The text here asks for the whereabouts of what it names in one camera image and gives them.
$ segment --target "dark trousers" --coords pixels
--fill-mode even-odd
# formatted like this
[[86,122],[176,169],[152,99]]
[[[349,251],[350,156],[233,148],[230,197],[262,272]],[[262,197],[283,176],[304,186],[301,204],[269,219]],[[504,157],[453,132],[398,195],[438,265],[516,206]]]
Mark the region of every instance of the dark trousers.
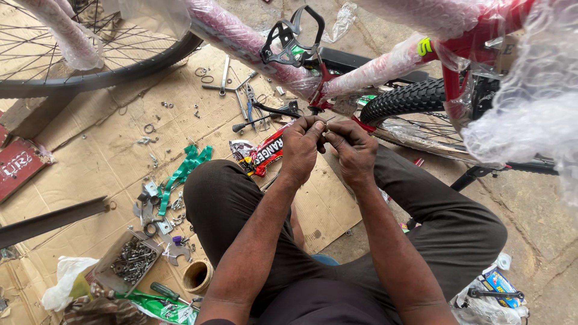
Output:
[[[422,224],[408,232],[407,237],[428,263],[447,300],[480,275],[506,243],[506,228],[486,207],[381,145],[374,176],[377,185]],[[263,195],[255,182],[228,160],[203,163],[190,173],[183,194],[187,220],[194,226],[213,266],[218,267],[221,256]],[[253,304],[252,315],[263,313],[290,284],[322,278],[359,285],[401,324],[379,283],[370,253],[339,266],[319,263],[293,241],[289,216],[290,213],[279,235],[269,277]]]

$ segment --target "container of bolts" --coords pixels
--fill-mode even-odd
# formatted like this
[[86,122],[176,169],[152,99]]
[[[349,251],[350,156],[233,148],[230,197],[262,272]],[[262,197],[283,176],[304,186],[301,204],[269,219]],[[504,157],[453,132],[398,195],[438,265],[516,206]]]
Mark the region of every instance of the container of bolts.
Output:
[[128,296],[162,255],[158,244],[141,231],[126,231],[93,269],[94,278]]

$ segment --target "screwdriver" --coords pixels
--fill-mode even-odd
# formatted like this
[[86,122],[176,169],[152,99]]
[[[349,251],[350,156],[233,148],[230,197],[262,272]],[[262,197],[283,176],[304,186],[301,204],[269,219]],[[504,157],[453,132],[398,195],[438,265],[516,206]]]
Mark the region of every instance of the screwdriver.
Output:
[[154,291],[162,294],[163,296],[169,298],[169,299],[173,299],[174,301],[180,301],[187,306],[191,306],[193,302],[202,301],[202,298],[200,298],[200,299],[193,299],[193,300],[191,300],[191,302],[188,302],[185,299],[182,299],[180,297],[180,294],[174,292],[173,290],[163,286],[162,284],[160,284],[158,282],[151,283],[150,288],[153,289]]

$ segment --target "bottle cage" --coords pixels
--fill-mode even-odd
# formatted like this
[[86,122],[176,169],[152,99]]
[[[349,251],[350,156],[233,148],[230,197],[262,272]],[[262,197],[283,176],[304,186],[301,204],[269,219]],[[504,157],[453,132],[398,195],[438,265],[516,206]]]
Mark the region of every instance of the bottle cage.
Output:
[[[301,45],[295,38],[296,35],[301,33],[299,30],[299,21],[301,20],[301,13],[303,10],[307,11],[317,21],[318,30],[317,36],[315,37],[315,44],[313,44],[313,46]],[[305,60],[309,59],[317,52],[324,29],[325,20],[323,20],[323,17],[319,16],[319,14],[309,5],[302,6],[293,13],[290,22],[286,19],[281,19],[275,24],[275,26],[273,26],[273,28],[271,28],[265,44],[259,51],[263,63],[278,62],[281,64],[291,64],[296,68],[301,67],[305,63]],[[271,50],[271,43],[275,38],[279,38],[281,40],[281,45],[283,45],[283,51],[279,54],[273,54],[273,51]],[[303,52],[294,53],[293,49],[295,47],[302,49]]]

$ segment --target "green plastic strip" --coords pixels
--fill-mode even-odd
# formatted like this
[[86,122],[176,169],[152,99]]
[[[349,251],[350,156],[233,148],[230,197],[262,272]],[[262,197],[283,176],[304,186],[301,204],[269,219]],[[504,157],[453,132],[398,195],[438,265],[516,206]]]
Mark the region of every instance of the green plastic strip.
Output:
[[129,299],[143,313],[169,324],[193,325],[199,311],[182,302],[173,301],[163,296],[153,296],[134,290],[128,297],[115,293],[117,299]]
[[173,173],[173,176],[171,176],[171,178],[166,182],[165,188],[162,189],[160,186],[158,187],[158,192],[162,192],[161,207],[158,209],[159,216],[164,216],[166,214],[166,207],[169,204],[171,191],[179,184],[184,183],[184,181],[187,180],[188,174],[190,174],[198,165],[211,160],[213,147],[206,146],[203,151],[201,151],[201,154],[198,154],[197,147],[190,145],[184,149],[184,152],[187,154],[187,157],[185,157],[183,162]]

